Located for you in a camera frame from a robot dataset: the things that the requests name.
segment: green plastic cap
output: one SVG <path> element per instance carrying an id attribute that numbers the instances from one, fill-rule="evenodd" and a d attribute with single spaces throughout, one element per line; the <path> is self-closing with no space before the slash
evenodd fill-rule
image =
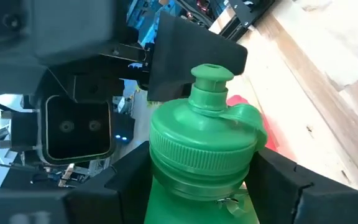
<path id="1" fill-rule="evenodd" d="M 205 64 L 191 72 L 189 99 L 166 102 L 152 115 L 154 176 L 181 197 L 217 200 L 239 188 L 267 136 L 256 108 L 227 107 L 229 70 Z"/>

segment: green water bottle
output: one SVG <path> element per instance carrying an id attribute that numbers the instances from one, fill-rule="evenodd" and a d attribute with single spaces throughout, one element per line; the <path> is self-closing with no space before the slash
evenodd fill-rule
<path id="1" fill-rule="evenodd" d="M 251 105 L 227 107 L 234 75 L 204 64 L 191 70 L 188 99 L 164 103 L 153 116 L 153 184 L 146 224 L 258 223 L 243 187 L 252 155 L 267 135 Z"/>

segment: red object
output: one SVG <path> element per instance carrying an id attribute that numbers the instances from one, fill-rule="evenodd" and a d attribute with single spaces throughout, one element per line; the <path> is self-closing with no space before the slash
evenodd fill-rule
<path id="1" fill-rule="evenodd" d="M 228 100 L 226 100 L 226 103 L 227 105 L 229 106 L 234 106 L 234 105 L 237 105 L 239 103 L 245 103 L 245 104 L 248 104 L 248 101 L 246 99 L 244 99 L 243 97 L 239 96 L 239 95 L 234 95 L 232 97 L 230 97 Z M 272 130 L 270 129 L 269 127 L 269 124 L 266 120 L 266 117 L 264 114 L 262 114 L 262 118 L 263 118 L 263 121 L 264 121 L 264 127 L 266 129 L 266 132 L 267 132 L 267 142 L 266 142 L 266 147 L 277 152 L 277 147 L 276 145 L 274 144 L 274 135 L 273 135 L 273 132 Z"/>

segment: wooden table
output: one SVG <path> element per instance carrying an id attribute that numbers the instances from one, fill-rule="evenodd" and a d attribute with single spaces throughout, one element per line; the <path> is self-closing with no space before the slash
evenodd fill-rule
<path id="1" fill-rule="evenodd" d="M 229 96 L 266 115 L 280 153 L 358 189 L 358 0 L 277 0 L 255 27 Z"/>

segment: wooden surface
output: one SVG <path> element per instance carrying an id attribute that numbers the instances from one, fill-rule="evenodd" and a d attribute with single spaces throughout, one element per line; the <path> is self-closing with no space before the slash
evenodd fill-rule
<path id="1" fill-rule="evenodd" d="M 280 153 L 358 189 L 358 0 L 277 0 L 255 27 L 229 96 L 266 115 Z"/>

